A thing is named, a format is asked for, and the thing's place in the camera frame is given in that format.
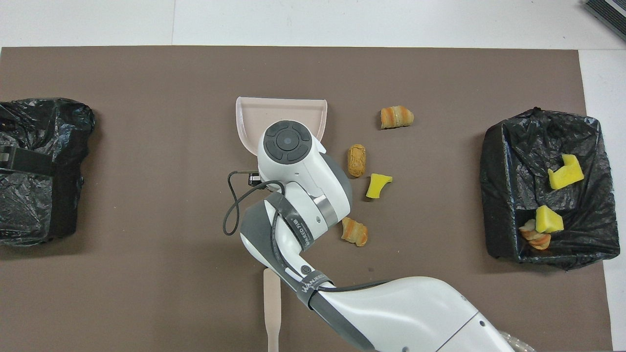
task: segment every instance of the white robotic arm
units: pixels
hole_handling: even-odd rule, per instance
[[[363,351],[513,351],[443,281],[407,277],[336,288],[299,254],[350,212],[352,190],[346,175],[298,122],[270,126],[258,151],[262,180],[284,184],[284,194],[273,192],[246,211],[241,239],[344,339]]]

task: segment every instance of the trash bag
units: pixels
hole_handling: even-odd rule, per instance
[[[585,178],[553,190],[547,171],[563,166],[563,154],[576,155]],[[483,141],[480,183],[491,256],[567,271],[619,255],[611,169],[598,120],[534,108],[493,125]],[[518,230],[541,205],[561,215],[565,226],[543,251]]]
[[[80,164],[94,129],[74,100],[0,103],[0,244],[31,246],[76,232]]]

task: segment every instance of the brown mat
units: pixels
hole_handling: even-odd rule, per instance
[[[478,183],[485,130],[534,106],[585,113],[576,51],[416,48],[3,48],[0,100],[63,96],[94,109],[78,232],[0,250],[2,350],[263,351],[262,265],[221,225],[226,175],[255,167],[235,99],[322,98],[322,142],[392,175],[304,257],[340,286],[432,276],[540,351],[611,349],[602,264],[571,272],[487,255]],[[416,115],[379,130],[385,106]],[[237,184],[241,194],[245,177]],[[264,197],[263,192],[247,201]],[[281,351],[352,351],[283,287]]]

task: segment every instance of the yellow foam piece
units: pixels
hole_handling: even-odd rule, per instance
[[[576,155],[563,154],[563,164],[565,166],[562,166],[557,171],[548,169],[548,178],[550,179],[550,187],[552,189],[562,189],[585,178]]]
[[[380,198],[382,188],[391,181],[393,181],[393,177],[391,176],[372,173],[372,178],[369,181],[369,188],[367,189],[365,196],[372,199]]]
[[[548,208],[546,205],[542,205],[537,208],[535,212],[536,225],[535,230],[544,234],[549,234],[555,231],[561,231],[563,227],[563,218],[554,212],[554,210]]]

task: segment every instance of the velcro strap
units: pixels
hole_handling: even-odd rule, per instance
[[[302,279],[300,287],[298,287],[298,291],[296,291],[296,295],[304,305],[312,309],[309,305],[311,296],[313,296],[319,286],[325,282],[331,282],[331,280],[323,272],[319,270],[312,271]]]
[[[265,198],[269,204],[271,204],[280,216],[285,219],[285,223],[291,229],[291,232],[295,235],[295,238],[300,242],[300,246],[303,251],[306,251],[313,245],[313,234],[304,219],[298,213],[298,210],[285,198],[284,195],[274,192]]]

